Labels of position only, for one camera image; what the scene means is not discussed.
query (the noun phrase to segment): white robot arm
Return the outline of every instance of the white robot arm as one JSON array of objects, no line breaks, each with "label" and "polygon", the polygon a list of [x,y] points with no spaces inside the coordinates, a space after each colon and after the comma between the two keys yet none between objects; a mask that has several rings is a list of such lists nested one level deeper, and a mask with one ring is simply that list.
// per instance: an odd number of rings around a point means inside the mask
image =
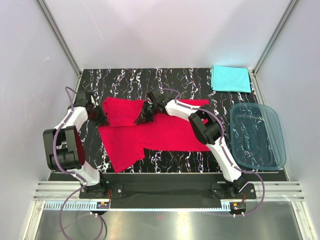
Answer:
[{"label": "white robot arm", "polygon": [[55,146],[54,135],[60,124],[53,129],[48,129],[43,132],[47,165],[51,170],[59,171],[54,158],[55,148],[57,160],[63,170],[73,173],[72,175],[77,178],[82,185],[86,185],[84,189],[86,192],[92,193],[95,196],[103,196],[107,191],[106,181],[102,173],[86,161],[85,150],[78,132],[87,120],[95,123],[96,126],[108,125],[107,117],[95,101],[93,95],[86,91],[79,91],[77,93],[73,113],[68,118],[67,116],[69,116],[71,111],[72,110],[69,109],[66,117],[62,120],[64,125],[58,133]]},{"label": "white robot arm", "polygon": [[230,153],[222,130],[211,113],[208,105],[193,106],[176,99],[169,99],[161,94],[159,89],[147,93],[148,99],[135,121],[136,124],[152,122],[156,113],[164,113],[189,121],[196,138],[206,145],[214,155],[222,170],[224,179],[229,182],[227,192],[231,195],[240,193],[247,185],[243,174]]}]

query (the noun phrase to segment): marbled table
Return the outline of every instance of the marbled table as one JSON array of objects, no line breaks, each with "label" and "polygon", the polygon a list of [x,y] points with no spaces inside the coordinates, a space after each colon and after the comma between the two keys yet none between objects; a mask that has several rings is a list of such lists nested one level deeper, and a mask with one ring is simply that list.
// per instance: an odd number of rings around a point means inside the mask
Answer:
[{"label": "marbled table", "polygon": [[[107,97],[129,100],[146,99],[151,89],[171,88],[181,99],[209,99],[210,106],[225,127],[225,140],[230,146],[230,109],[236,103],[256,103],[252,93],[215,92],[211,90],[211,68],[151,69],[85,69],[79,90],[94,93],[99,104]],[[114,173],[98,129],[87,122],[80,137],[87,161],[103,173]],[[126,169],[125,173],[213,173],[219,166],[211,152],[155,151],[145,149],[144,159]]]}]

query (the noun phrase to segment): cloth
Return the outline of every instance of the cloth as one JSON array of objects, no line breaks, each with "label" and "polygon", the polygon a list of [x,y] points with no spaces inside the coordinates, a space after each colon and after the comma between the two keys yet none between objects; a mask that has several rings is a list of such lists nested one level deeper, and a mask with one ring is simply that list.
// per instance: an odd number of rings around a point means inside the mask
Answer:
[{"label": "cloth", "polygon": [[219,92],[251,93],[248,69],[214,65],[211,88]]},{"label": "cloth", "polygon": [[[183,103],[202,106],[206,100],[180,100]],[[102,104],[110,126],[99,127],[104,148],[119,173],[145,157],[144,149],[156,151],[194,151],[209,149],[194,135],[188,121],[176,116],[158,113],[153,122],[134,125],[143,100],[125,100],[108,97]]]}]

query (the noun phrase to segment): white wall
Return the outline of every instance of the white wall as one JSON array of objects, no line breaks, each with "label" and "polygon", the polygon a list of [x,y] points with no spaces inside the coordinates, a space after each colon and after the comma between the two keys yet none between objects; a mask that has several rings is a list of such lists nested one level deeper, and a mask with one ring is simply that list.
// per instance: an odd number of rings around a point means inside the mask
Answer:
[{"label": "white wall", "polygon": [[320,236],[320,1],[302,0],[264,62],[258,78],[279,115],[292,180]]},{"label": "white wall", "polygon": [[290,0],[46,0],[80,68],[253,68]]},{"label": "white wall", "polygon": [[0,1],[0,235],[20,240],[39,180],[42,133],[66,113],[76,75],[34,0]]}]

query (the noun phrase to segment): red t-shirt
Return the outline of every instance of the red t-shirt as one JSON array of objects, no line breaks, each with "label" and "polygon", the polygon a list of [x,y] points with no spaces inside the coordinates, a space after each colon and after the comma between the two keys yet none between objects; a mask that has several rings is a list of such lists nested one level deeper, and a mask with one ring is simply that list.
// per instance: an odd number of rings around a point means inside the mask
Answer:
[{"label": "red t-shirt", "polygon": [[[209,100],[180,100],[202,106]],[[144,149],[156,151],[204,152],[209,149],[200,143],[188,121],[158,113],[153,122],[135,125],[143,100],[108,97],[102,104],[110,126],[99,127],[100,136],[113,169],[119,173],[145,157]]]}]

